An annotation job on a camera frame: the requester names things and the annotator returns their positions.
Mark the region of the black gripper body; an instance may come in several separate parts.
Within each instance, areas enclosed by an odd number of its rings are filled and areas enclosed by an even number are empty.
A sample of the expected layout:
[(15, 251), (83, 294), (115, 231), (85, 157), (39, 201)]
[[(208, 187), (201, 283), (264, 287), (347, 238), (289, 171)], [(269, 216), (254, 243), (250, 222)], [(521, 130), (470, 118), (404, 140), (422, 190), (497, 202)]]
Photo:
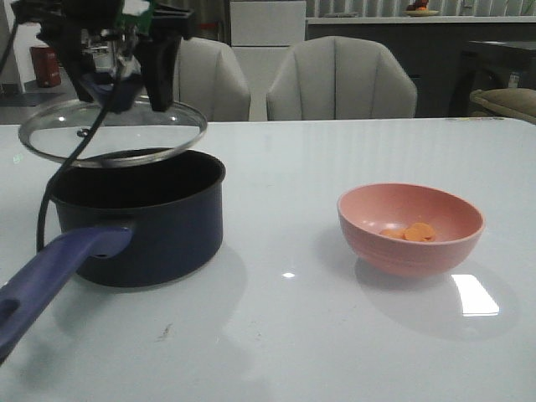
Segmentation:
[(79, 36), (82, 31), (113, 36), (134, 33), (142, 37), (178, 34), (190, 39), (195, 15), (160, 1), (13, 1), (18, 23), (37, 23), (44, 42)]

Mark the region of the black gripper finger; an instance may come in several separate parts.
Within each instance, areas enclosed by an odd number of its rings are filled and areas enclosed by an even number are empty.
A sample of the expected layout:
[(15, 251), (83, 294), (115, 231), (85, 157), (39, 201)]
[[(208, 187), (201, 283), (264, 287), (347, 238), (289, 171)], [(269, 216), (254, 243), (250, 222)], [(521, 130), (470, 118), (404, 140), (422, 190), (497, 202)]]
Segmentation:
[(181, 36), (171, 36), (139, 42), (136, 46), (135, 57), (154, 111), (167, 111), (173, 103), (175, 63), (181, 41)]
[(81, 83), (85, 74), (95, 70), (92, 58), (82, 50), (81, 32), (47, 32), (46, 44), (56, 53), (78, 99), (84, 102), (93, 102), (92, 95)]

